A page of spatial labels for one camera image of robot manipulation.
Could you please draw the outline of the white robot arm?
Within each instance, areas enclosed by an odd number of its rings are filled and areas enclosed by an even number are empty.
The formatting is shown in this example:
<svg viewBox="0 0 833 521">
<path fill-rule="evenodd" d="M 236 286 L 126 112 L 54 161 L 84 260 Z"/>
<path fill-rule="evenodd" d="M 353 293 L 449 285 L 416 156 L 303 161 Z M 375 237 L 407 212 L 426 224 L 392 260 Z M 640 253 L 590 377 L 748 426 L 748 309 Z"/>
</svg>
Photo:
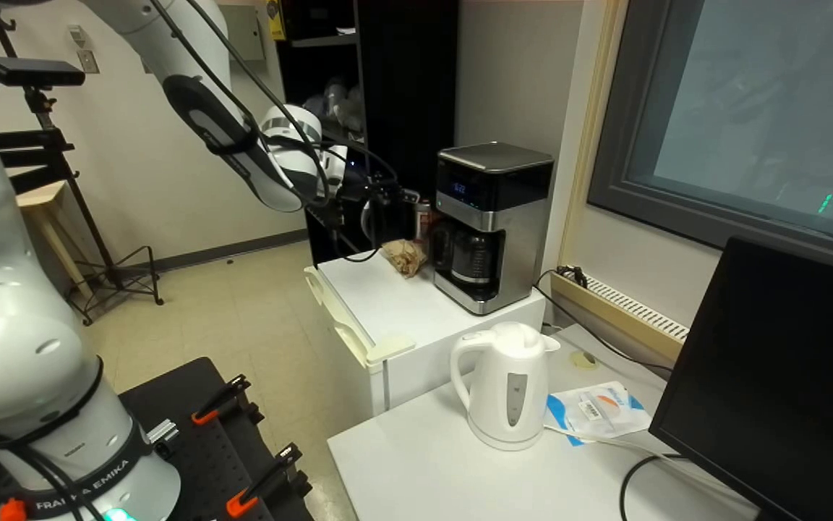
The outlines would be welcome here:
<svg viewBox="0 0 833 521">
<path fill-rule="evenodd" d="M 387 183 L 322 143 L 317 118 L 278 105 L 251 118 L 229 93 L 216 0 L 81 0 L 158 80 L 167 105 L 268 209 L 333 216 Z M 181 478 L 105 381 L 76 309 L 48 282 L 0 159 L 0 463 L 37 521 L 167 521 Z"/>
</svg>

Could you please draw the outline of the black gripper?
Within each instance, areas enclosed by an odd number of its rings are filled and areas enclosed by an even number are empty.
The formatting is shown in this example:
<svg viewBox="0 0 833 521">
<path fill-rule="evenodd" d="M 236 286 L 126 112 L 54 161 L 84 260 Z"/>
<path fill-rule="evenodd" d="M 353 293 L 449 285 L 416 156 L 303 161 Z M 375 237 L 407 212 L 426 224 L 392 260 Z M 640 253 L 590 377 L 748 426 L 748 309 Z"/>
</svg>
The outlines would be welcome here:
<svg viewBox="0 0 833 521">
<path fill-rule="evenodd" d="M 348 219 L 359 227 L 366 244 L 381 247 L 404 234 L 407 206 L 392 170 L 362 164 L 348 146 L 329 146 L 317 153 L 324 190 L 316 216 L 329 232 L 343 232 Z"/>
</svg>

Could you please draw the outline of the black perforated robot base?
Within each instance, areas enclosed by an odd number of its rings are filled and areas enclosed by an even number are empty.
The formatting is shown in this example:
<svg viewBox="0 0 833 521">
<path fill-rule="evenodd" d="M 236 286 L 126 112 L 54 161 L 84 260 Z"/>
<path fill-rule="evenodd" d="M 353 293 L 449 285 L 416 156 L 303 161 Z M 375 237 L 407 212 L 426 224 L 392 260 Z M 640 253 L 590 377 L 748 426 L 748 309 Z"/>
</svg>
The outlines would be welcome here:
<svg viewBox="0 0 833 521">
<path fill-rule="evenodd" d="M 123 392 L 105 364 L 0 370 L 0 521 L 226 521 L 226 500 L 271 461 L 242 403 L 194 426 L 229 379 L 207 360 Z M 306 474 L 285 470 L 242 521 L 308 521 Z"/>
</svg>

